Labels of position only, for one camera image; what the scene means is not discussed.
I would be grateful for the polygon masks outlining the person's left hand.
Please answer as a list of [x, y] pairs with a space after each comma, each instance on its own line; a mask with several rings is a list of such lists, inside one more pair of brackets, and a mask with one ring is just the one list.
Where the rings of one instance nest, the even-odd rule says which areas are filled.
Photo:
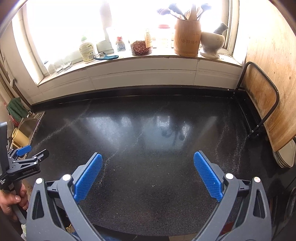
[[22, 184], [19, 195], [1, 190], [1, 210], [6, 216], [9, 216], [13, 220], [18, 220], [12, 209], [13, 205], [19, 205], [23, 210], [28, 209], [29, 202], [25, 185]]

